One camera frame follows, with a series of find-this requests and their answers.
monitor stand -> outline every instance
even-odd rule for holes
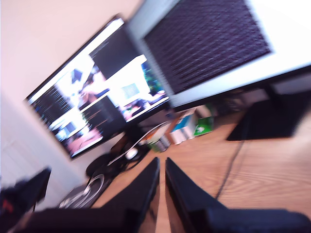
[[[294,134],[309,106],[311,91],[280,95],[264,87],[269,100],[254,103],[228,136],[228,141],[284,138]]]

black cable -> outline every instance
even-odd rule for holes
[[[219,188],[219,190],[218,190],[218,192],[216,194],[216,197],[215,197],[216,200],[221,195],[222,190],[223,190],[223,188],[225,186],[225,183],[227,182],[227,180],[229,178],[230,172],[231,172],[232,167],[233,167],[233,163],[234,163],[235,159],[237,158],[237,156],[239,155],[239,152],[240,152],[240,150],[241,150],[241,148],[242,148],[242,146],[243,146],[243,144],[244,144],[244,142],[246,140],[247,133],[248,133],[249,122],[250,122],[250,116],[248,115],[244,120],[245,120],[245,122],[244,122],[244,126],[243,126],[243,129],[242,129],[242,139],[240,141],[240,144],[239,144],[236,152],[234,153],[234,155],[232,156],[232,158],[230,160],[229,167],[228,167],[227,172],[225,174],[225,178],[223,180],[223,183],[220,186],[220,188]]]

white wall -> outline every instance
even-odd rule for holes
[[[83,183],[87,165],[117,138],[70,161],[23,101],[114,14],[129,18],[141,0],[1,1],[1,182],[52,167],[46,200],[53,206]]]

cable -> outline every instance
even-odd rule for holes
[[[137,145],[138,142],[140,142],[148,133],[150,133],[152,130],[154,130],[155,128],[163,125],[163,124],[166,124],[167,121],[161,123],[161,124],[158,124],[157,126],[153,127],[152,129],[150,129],[147,133],[144,134],[143,137],[141,137],[130,149],[132,149],[134,146]],[[110,166],[111,164],[113,164],[115,161],[117,161],[118,159],[122,158],[130,149],[128,149],[125,153],[123,153],[122,155],[118,156],[117,158],[115,158],[114,160],[110,161],[110,163],[108,164],[108,166]]]
[[[230,172],[231,172],[232,167],[233,167],[233,163],[234,163],[235,159],[237,158],[237,156],[239,155],[239,152],[240,152],[240,150],[241,150],[241,148],[242,148],[242,146],[243,146],[243,144],[244,144],[244,142],[246,140],[247,133],[248,133],[249,122],[250,122],[250,116],[247,116],[245,118],[245,123],[244,123],[243,129],[242,129],[242,140],[241,140],[241,142],[240,142],[236,152],[234,153],[234,155],[232,156],[232,158],[230,160],[229,167],[228,167],[227,172],[225,174],[225,178],[223,180],[223,183],[220,186],[220,188],[219,188],[219,190],[218,190],[218,192],[216,194],[216,197],[215,197],[216,200],[218,200],[219,196],[221,195],[222,190],[223,190],[223,188],[225,186],[225,183],[227,182],[227,180],[229,178]]]

